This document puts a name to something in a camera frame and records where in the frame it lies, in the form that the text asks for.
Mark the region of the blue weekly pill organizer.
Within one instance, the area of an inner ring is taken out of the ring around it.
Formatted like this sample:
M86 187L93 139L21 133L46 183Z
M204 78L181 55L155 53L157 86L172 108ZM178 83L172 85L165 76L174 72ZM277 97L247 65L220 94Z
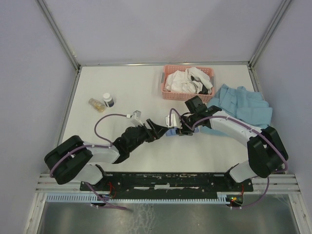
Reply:
M167 137L169 137L169 136L175 136L175 135L177 135L176 131L177 131L177 128L171 128L171 129L169 129L169 130L166 132L165 135L166 135Z

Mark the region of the white capped pill bottle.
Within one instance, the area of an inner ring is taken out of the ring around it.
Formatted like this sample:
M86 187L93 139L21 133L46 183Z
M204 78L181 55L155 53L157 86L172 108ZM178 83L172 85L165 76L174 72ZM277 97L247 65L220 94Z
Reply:
M104 93L102 98L103 98L104 104L107 107L113 107L114 106L113 97L109 93Z

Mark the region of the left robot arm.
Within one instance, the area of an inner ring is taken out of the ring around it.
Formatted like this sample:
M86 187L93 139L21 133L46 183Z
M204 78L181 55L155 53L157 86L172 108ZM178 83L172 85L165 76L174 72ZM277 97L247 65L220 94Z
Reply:
M147 123L149 128L145 124L128 127L112 145L91 144L78 135L70 137L45 156L50 177L59 185L78 180L91 184L97 190L105 189L108 178L99 168L100 163L122 163L138 146L160 139L169 130L150 119Z

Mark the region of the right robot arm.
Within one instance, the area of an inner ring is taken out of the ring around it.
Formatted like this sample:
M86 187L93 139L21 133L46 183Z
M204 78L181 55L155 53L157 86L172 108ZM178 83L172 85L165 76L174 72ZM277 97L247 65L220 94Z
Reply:
M262 129L244 123L215 105L207 107L199 96L187 100L185 104L188 116L171 109L167 117L167 126L175 128L176 134L192 135L197 127L203 126L222 132L247 148L248 159L226 172L223 180L228 190L236 190L241 182L249 178L267 178L272 173L288 169L289 157L275 128L268 126Z

